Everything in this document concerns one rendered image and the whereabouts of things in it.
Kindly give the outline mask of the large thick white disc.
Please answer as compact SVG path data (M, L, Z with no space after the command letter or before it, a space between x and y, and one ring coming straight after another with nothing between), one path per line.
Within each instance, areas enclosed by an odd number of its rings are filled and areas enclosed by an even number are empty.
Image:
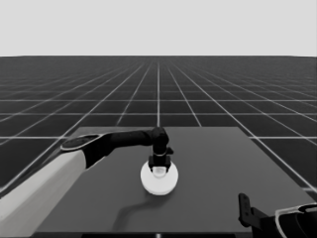
M148 162L141 168L141 182L144 189L153 195L167 195L172 192L178 182L178 170L175 164L171 164L169 172L165 167L154 167L154 171L149 169Z

